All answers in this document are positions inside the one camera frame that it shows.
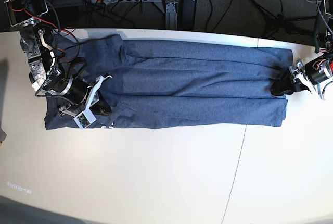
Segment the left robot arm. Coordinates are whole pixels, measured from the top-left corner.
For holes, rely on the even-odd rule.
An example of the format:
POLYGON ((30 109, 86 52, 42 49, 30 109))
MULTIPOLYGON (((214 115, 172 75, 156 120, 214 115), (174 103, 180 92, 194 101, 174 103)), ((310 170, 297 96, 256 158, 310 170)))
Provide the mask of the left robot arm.
POLYGON ((323 100, 327 87, 332 84, 332 0, 315 0, 315 4, 314 53, 320 56, 306 64, 296 60, 271 86, 273 96, 309 91, 323 100))

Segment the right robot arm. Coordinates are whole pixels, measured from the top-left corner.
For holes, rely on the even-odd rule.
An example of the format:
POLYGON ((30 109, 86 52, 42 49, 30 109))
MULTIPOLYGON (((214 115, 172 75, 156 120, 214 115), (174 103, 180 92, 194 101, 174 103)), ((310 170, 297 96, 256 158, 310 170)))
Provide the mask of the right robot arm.
POLYGON ((58 98, 61 115, 79 115, 89 109, 96 115, 107 116, 111 108, 97 88, 97 82, 87 83, 81 76, 87 67, 85 58, 76 55, 65 59, 59 48, 60 23, 41 18, 54 7, 47 0, 4 0, 11 26, 19 26, 20 46, 28 59, 29 79, 40 98, 58 98))

